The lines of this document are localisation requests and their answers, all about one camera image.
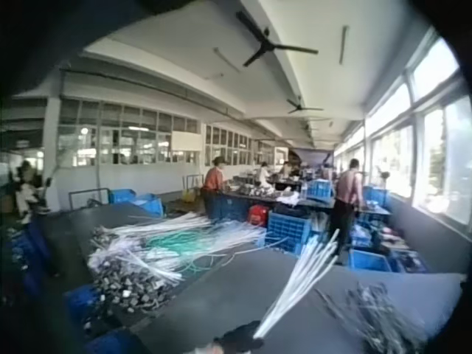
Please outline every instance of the table surface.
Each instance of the table surface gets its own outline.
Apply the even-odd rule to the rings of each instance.
[[[125,225],[136,225],[138,223],[154,223],[162,218],[156,217],[153,214],[145,211],[144,209],[131,204],[131,203],[119,203],[119,204],[106,204],[96,208],[81,209],[69,214],[69,221],[72,225],[72,233],[77,239],[79,244],[80,253],[85,261],[89,260],[89,255],[94,251],[91,240],[91,233],[98,226],[104,226],[107,228],[115,228]],[[247,246],[241,246],[234,251],[247,250]],[[224,264],[229,260],[231,256],[219,257],[215,262],[211,257],[201,258],[195,261],[195,265],[202,269],[210,269],[211,266],[217,266],[218,264]],[[200,271],[195,273],[193,271],[184,272],[185,281],[181,282],[175,287],[170,296],[178,296],[188,286],[197,281],[206,272]],[[129,327],[136,324],[137,322],[145,319],[148,316],[152,316],[154,312],[143,313],[137,311],[135,313],[127,313],[118,306],[112,307],[115,316],[120,320],[122,325]]]
[[[264,249],[236,256],[209,271],[154,318],[131,330],[151,353],[182,354],[202,347],[241,324],[261,319],[286,284],[296,259]],[[335,266],[316,286],[345,302],[347,289],[382,282],[403,315],[436,333],[460,296],[459,274],[397,274],[351,271]],[[362,340],[348,332],[311,291],[265,338],[260,354],[363,353]]]
[[[256,197],[252,195],[241,195],[237,192],[224,192],[223,195],[229,196],[229,197],[236,197],[236,198],[246,198],[252,201],[260,201],[262,203],[279,203],[276,201],[274,198],[265,198],[265,197]],[[325,210],[331,210],[334,207],[334,198],[319,198],[319,199],[305,199],[302,201],[299,201],[297,206],[301,207],[309,207],[313,209],[325,209]],[[370,215],[382,215],[382,216],[390,216],[391,213],[380,207],[377,206],[375,209],[363,209],[363,213],[370,214]]]

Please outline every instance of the orange shirt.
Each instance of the orange shirt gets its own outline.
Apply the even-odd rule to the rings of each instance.
[[[223,173],[218,167],[213,167],[205,177],[205,190],[221,190],[223,188]]]

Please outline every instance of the ceiling fan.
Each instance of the ceiling fan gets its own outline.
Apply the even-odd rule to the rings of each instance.
[[[248,29],[250,33],[257,39],[260,43],[260,48],[252,55],[245,63],[244,66],[251,65],[255,60],[262,57],[267,52],[273,52],[275,49],[282,49],[282,50],[294,50],[297,52],[304,52],[309,54],[318,54],[318,50],[316,49],[309,49],[309,48],[302,48],[300,46],[286,46],[284,44],[274,44],[269,39],[268,36],[270,34],[269,29],[266,28],[263,31],[257,27],[257,25],[252,22],[249,17],[244,14],[242,11],[238,11],[236,13],[237,19]]]
[[[290,103],[295,109],[292,111],[288,112],[288,114],[292,114],[294,112],[298,111],[324,111],[323,108],[320,107],[303,107],[301,103],[302,98],[298,96],[298,103],[295,103],[294,101],[287,99],[287,102]]]

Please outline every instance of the black glove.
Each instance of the black glove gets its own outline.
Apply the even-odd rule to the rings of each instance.
[[[264,341],[253,338],[259,325],[260,321],[253,321],[240,326],[231,332],[225,333],[222,338],[216,338],[215,343],[220,345],[224,354],[245,353],[259,349],[264,345]]]

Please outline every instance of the black pants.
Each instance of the black pants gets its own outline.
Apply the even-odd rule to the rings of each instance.
[[[333,236],[334,232],[339,229],[336,254],[341,252],[344,244],[349,238],[349,232],[353,224],[353,218],[354,206],[336,199],[333,210],[331,211],[330,219],[330,238]]]

